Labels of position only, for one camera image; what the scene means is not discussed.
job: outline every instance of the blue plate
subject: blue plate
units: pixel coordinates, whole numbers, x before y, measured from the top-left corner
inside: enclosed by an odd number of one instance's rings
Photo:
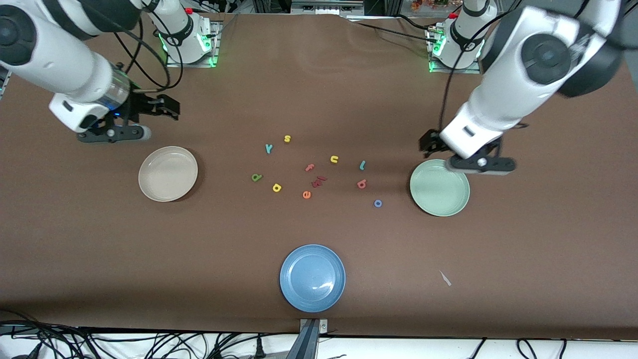
[[[346,270],[331,249],[309,244],[288,255],[281,266],[279,285],[293,307],[309,313],[322,312],[341,297]]]

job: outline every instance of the brown table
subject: brown table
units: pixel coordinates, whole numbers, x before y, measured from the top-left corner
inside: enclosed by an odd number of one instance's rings
[[[336,16],[241,15],[219,66],[186,70],[168,91],[179,122],[143,117],[151,140],[111,145],[76,141],[49,113],[51,94],[14,77],[0,102],[0,303],[67,325],[294,331],[308,315],[283,298],[279,268],[321,243],[348,275],[321,314],[338,333],[636,338],[638,101],[627,67],[528,116],[505,136],[518,170],[470,176],[467,207],[437,218],[406,189],[446,80],[428,72],[422,45]],[[110,35],[90,46],[126,62]],[[454,79],[448,119],[479,82]],[[200,175],[184,199],[153,202],[137,172],[169,145],[190,149]],[[313,190],[317,175],[328,181]]]

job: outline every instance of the white plate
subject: white plate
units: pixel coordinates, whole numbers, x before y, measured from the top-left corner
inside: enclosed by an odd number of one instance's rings
[[[174,201],[193,188],[197,161],[184,148],[160,148],[144,160],[137,180],[142,192],[153,201]]]

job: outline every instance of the white paper scrap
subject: white paper scrap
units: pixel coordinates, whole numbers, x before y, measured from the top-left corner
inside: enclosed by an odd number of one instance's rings
[[[447,286],[448,287],[452,286],[452,282],[450,282],[450,280],[445,276],[445,274],[443,274],[442,271],[439,271],[439,273],[441,273],[441,276],[443,277],[443,280],[447,283]]]

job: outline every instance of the white floor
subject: white floor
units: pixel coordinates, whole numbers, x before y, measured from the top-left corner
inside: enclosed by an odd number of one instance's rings
[[[237,340],[250,337],[254,334],[245,334],[237,338]],[[154,335],[149,334],[109,334],[96,335],[109,339],[125,339],[149,337],[151,340],[144,342],[125,342],[125,343],[109,343],[100,342],[100,346],[107,350],[116,358],[121,359],[142,359],[152,346],[152,338]],[[187,338],[189,335],[184,334],[181,337]],[[205,340],[208,348],[213,347],[216,334],[207,334]],[[290,349],[296,336],[295,335],[275,335],[263,338],[263,349],[266,353],[281,353]],[[375,359],[375,358],[402,358],[402,359],[467,359],[469,358],[479,339],[322,339],[319,345],[317,359],[335,358],[345,355],[344,359]],[[10,359],[17,355],[26,355],[35,347],[37,340],[33,339],[12,339],[10,336],[0,337],[0,359]],[[160,358],[166,352],[173,348],[177,341],[167,344],[161,351],[153,357]],[[197,337],[189,340],[188,344],[193,348],[196,356],[202,358],[204,349],[206,348],[204,339]],[[239,344],[222,354],[225,357],[232,358],[229,355],[235,355],[239,358],[248,359],[255,354],[255,340],[250,340]],[[559,340],[531,340],[538,359],[555,359],[561,349],[562,342]],[[60,350],[66,354],[63,346],[59,346]],[[532,358],[526,350],[524,353]],[[567,343],[564,359],[636,359],[638,358],[638,343],[636,342],[611,342],[611,341],[585,341],[570,340]],[[168,358],[173,359],[189,359],[186,351],[178,351],[171,354]],[[511,359],[522,358],[516,348],[515,340],[487,340],[481,348],[477,359]],[[42,349],[40,359],[54,359],[49,349]]]

